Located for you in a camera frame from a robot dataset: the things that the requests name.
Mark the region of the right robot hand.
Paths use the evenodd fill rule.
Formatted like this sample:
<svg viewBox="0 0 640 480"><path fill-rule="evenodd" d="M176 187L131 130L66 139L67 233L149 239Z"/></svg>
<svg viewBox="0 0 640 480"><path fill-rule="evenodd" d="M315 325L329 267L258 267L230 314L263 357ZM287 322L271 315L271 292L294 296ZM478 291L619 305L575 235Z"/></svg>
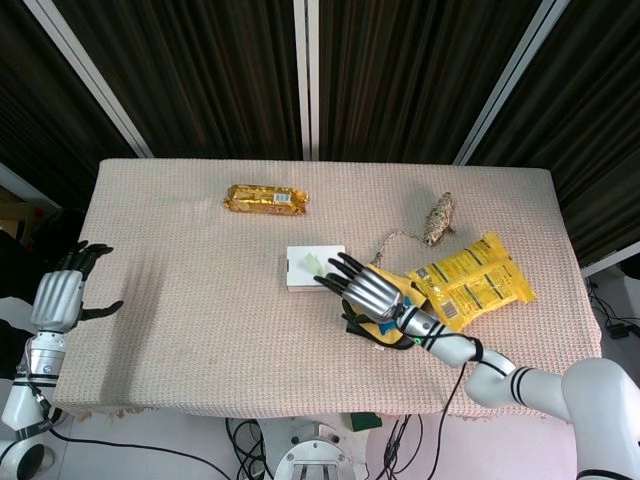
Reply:
<svg viewBox="0 0 640 480"><path fill-rule="evenodd" d="M339 252L337 256L328 262L339 274L315 275L317 283L377 324L396 322L406 312L404 296L398 287L350 255Z"/></svg>

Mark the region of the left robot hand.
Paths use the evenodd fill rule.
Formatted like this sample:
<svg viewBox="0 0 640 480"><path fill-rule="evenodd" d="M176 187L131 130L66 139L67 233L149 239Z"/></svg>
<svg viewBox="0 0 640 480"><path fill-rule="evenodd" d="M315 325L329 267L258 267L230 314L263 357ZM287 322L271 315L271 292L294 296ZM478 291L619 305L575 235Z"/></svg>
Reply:
<svg viewBox="0 0 640 480"><path fill-rule="evenodd" d="M83 303L90 273L97 261L112 251L106 244L81 241L42 277L30 317L37 331L65 334L79 322L109 317L123 306L122 300L98 309L86 309Z"/></svg>

